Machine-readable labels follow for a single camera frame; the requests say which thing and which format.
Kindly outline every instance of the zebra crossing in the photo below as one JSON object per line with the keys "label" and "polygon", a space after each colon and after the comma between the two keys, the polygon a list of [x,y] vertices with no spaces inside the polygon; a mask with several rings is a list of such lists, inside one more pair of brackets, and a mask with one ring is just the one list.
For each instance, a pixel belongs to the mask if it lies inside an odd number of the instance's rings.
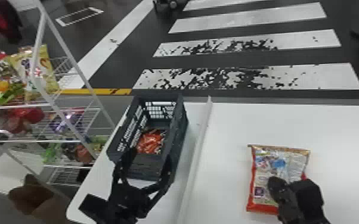
{"label": "zebra crossing", "polygon": [[[227,5],[250,4],[263,0],[195,0],[184,11],[209,10]],[[285,7],[264,8],[179,18],[167,35],[178,33],[209,32],[230,28],[262,26],[265,24],[297,23],[310,20],[326,20],[327,15],[320,2],[295,4]],[[264,51],[268,58],[273,51],[340,48],[336,30],[322,29],[303,32],[270,33],[264,35],[211,36],[209,39],[187,40],[187,35],[175,42],[163,42],[153,58],[192,57],[200,60],[203,55],[254,54]],[[322,64],[263,64],[250,66],[191,67],[178,63],[176,67],[144,68],[133,89],[256,89],[256,90],[359,90],[359,80],[347,61]]]}

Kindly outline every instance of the red snack bag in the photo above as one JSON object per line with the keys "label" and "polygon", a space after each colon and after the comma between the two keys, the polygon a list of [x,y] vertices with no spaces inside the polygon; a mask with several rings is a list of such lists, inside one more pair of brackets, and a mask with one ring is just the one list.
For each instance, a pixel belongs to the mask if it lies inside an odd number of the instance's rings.
{"label": "red snack bag", "polygon": [[19,117],[9,117],[3,124],[3,128],[9,131],[9,133],[18,134],[25,130],[25,125],[23,119]]}
{"label": "red snack bag", "polygon": [[149,133],[142,134],[137,144],[138,153],[157,154],[161,146],[163,136],[159,130],[153,130]]}
{"label": "red snack bag", "polygon": [[78,145],[76,147],[75,154],[77,161],[83,162],[84,164],[89,164],[93,160],[92,155],[83,145]]}
{"label": "red snack bag", "polygon": [[278,214],[277,203],[267,188],[268,178],[276,176],[287,183],[306,179],[304,172],[310,151],[266,145],[249,147],[252,149],[253,165],[246,210]]}
{"label": "red snack bag", "polygon": [[13,112],[16,116],[24,118],[31,124],[36,124],[45,117],[40,108],[16,108]]}

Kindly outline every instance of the black plastic basket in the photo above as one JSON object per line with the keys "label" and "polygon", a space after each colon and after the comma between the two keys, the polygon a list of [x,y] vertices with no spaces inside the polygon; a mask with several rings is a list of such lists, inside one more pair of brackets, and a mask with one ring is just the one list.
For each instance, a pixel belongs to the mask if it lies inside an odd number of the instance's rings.
{"label": "black plastic basket", "polygon": [[137,154],[128,177],[145,181],[158,180],[167,157],[172,160],[174,176],[187,127],[188,118],[181,95],[135,97],[123,125],[118,128],[107,150],[107,155],[111,161],[117,163],[124,151],[137,146],[145,128],[165,129],[161,153]]}

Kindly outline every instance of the orange snack bag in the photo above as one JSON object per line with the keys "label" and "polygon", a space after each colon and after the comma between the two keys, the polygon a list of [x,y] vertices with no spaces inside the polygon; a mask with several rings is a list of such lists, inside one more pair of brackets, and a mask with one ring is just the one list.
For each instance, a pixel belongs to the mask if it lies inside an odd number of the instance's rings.
{"label": "orange snack bag", "polygon": [[287,183],[306,179],[309,150],[266,145],[249,145],[252,149],[252,179],[246,210],[278,214],[277,203],[267,188],[268,178],[276,176]]}

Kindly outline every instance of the road marking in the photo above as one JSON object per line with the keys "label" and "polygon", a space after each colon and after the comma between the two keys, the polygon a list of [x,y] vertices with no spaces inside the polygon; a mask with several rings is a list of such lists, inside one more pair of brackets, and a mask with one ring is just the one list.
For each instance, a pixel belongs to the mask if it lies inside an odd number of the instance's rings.
{"label": "road marking", "polygon": [[261,1],[272,1],[272,0],[196,0],[189,1],[185,6],[184,11],[191,10],[201,10],[204,8],[214,8],[221,7],[226,5],[237,5],[237,4],[245,4],[251,2],[261,2]]}
{"label": "road marking", "polygon": [[[93,89],[96,95],[129,95],[132,89]],[[89,95],[88,89],[65,89],[62,91],[65,95]]]}
{"label": "road marking", "polygon": [[275,33],[233,38],[162,43],[154,57],[220,54],[244,51],[340,47],[334,30]]}
{"label": "road marking", "polygon": [[[65,19],[67,19],[67,18],[69,18],[69,17],[71,17],[71,16],[73,16],[73,15],[77,15],[77,16],[78,16],[79,13],[86,13],[86,12],[89,13],[89,11],[92,11],[90,15],[86,15],[86,16],[84,16],[84,17],[81,17],[81,18],[79,18],[79,19],[76,19],[76,20],[71,21],[71,22],[68,22],[68,23],[66,23],[66,22],[63,21],[63,20],[65,20]],[[95,16],[95,15],[99,15],[99,14],[101,14],[101,13],[103,13],[103,12],[104,12],[103,10],[98,10],[97,8],[88,7],[88,8],[85,8],[85,9],[83,9],[83,10],[79,10],[79,11],[76,11],[76,12],[74,12],[74,13],[70,13],[70,14],[68,14],[68,15],[64,15],[64,16],[62,16],[62,17],[56,18],[55,21],[56,21],[60,26],[65,27],[65,26],[69,26],[69,25],[72,25],[72,24],[74,24],[74,23],[77,23],[77,22],[79,22],[79,21],[86,20],[87,18],[91,18],[91,17],[93,17],[93,16]]]}
{"label": "road marking", "polygon": [[[135,30],[152,9],[153,3],[151,0],[143,0],[78,62],[79,67],[88,80],[90,80],[92,75],[96,73],[100,66],[106,62],[109,56],[114,53],[118,46]],[[67,89],[82,87],[83,81],[80,76],[76,76],[65,86]]]}
{"label": "road marking", "polygon": [[326,13],[320,3],[315,2],[287,7],[182,18],[174,23],[169,33],[223,29],[269,23],[286,23],[291,21],[316,20],[320,18],[326,18]]}
{"label": "road marking", "polygon": [[133,89],[359,89],[350,63],[144,70]]}

